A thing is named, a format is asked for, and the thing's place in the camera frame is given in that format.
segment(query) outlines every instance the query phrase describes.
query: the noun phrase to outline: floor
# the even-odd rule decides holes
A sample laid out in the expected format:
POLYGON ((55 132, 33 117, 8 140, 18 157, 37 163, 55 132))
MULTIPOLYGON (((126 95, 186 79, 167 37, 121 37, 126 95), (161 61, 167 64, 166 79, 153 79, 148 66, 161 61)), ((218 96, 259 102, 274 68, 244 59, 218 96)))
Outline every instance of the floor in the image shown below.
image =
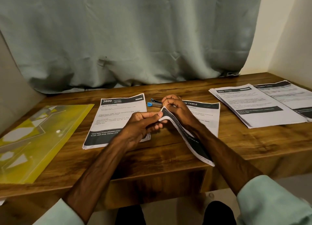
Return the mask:
MULTIPOLYGON (((277 182, 294 195, 312 204, 312 174, 289 177, 277 182)), ((228 205, 234 216, 240 214, 236 196, 230 189, 206 193, 208 200, 219 200, 228 205)), ((144 204, 141 206, 146 225, 200 225, 203 216, 198 212, 194 199, 175 198, 144 204)), ((113 225, 117 210, 107 210, 93 213, 88 225, 113 225)))

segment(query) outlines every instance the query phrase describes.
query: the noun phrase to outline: white wall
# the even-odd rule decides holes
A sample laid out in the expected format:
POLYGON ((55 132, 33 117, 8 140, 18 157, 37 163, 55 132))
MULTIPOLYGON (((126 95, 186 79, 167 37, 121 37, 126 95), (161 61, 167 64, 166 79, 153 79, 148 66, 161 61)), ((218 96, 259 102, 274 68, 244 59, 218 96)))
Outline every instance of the white wall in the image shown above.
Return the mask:
POLYGON ((22 77, 0 33, 0 133, 43 98, 22 77))
POLYGON ((295 0, 268 72, 312 88, 312 0, 295 0))
POLYGON ((261 0, 255 37, 241 74, 267 72, 295 0, 261 0))

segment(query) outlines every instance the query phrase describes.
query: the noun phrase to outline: leg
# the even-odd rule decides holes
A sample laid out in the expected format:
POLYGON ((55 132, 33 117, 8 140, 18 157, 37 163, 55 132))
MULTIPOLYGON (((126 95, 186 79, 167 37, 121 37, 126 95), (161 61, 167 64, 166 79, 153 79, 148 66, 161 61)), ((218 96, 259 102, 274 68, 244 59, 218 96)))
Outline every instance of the leg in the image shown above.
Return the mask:
POLYGON ((126 224, 146 225, 143 211, 139 204, 118 209, 115 225, 126 224))
POLYGON ((202 225, 236 225, 233 211, 220 201, 212 201, 206 208, 202 225))

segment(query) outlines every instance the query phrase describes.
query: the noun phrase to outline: curtain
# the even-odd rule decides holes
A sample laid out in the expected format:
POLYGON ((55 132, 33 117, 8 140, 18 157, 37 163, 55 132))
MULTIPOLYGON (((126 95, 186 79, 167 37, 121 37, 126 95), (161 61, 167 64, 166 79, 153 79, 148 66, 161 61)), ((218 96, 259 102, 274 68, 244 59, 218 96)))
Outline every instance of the curtain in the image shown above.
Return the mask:
POLYGON ((0 30, 42 93, 239 72, 260 0, 0 0, 0 30))

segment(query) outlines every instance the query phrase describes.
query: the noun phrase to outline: wooden desk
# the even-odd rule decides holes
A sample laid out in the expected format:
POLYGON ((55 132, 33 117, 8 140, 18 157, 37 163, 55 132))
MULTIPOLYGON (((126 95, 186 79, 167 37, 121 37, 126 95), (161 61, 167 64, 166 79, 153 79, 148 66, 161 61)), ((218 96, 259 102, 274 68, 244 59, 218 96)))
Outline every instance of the wooden desk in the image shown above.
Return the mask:
MULTIPOLYGON (((101 98, 130 97, 144 93, 146 99, 161 99, 173 93, 185 100, 214 103, 219 101, 208 92, 210 88, 281 80, 282 78, 269 73, 259 73, 234 78, 66 93, 47 97, 8 131, 46 105, 93 103, 95 106, 35 183, 2 184, 0 198, 8 198, 7 206, 31 214, 33 219, 37 219, 51 207, 76 182, 101 150, 81 148, 101 98)), ((272 178, 312 172, 312 123, 248 129, 221 103, 219 138, 272 178)), ((102 208, 118 208, 227 187, 218 170, 193 156, 179 133, 168 124, 167 128, 153 133, 150 141, 139 143, 138 149, 126 154, 99 204, 102 208)))

